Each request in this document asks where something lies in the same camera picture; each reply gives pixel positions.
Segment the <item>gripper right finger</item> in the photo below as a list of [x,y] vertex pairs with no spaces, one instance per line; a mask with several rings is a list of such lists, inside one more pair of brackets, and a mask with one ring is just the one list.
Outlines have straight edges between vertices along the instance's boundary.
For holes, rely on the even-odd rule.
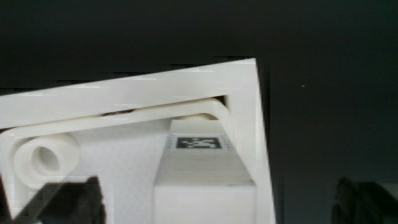
[[337,181],[332,224],[398,224],[398,183]]

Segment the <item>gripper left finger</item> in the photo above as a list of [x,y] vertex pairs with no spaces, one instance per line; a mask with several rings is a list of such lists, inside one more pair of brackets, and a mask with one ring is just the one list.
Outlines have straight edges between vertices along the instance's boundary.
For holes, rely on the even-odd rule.
[[99,178],[46,183],[12,224],[106,224]]

